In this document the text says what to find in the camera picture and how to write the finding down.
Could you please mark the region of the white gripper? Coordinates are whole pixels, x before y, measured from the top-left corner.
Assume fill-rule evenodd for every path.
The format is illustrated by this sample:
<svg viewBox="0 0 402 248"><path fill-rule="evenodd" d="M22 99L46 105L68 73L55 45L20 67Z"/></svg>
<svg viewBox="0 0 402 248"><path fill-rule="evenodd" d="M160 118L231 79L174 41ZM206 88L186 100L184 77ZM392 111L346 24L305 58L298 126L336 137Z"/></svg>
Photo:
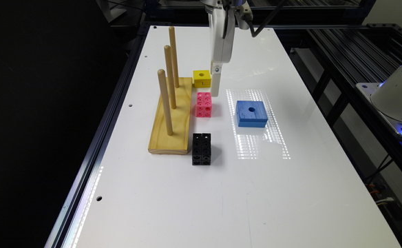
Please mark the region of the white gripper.
<svg viewBox="0 0 402 248"><path fill-rule="evenodd" d="M211 96L217 97L220 88L222 64L231 60L235 34L235 16L232 10L210 8L209 30L211 44Z"/></svg>

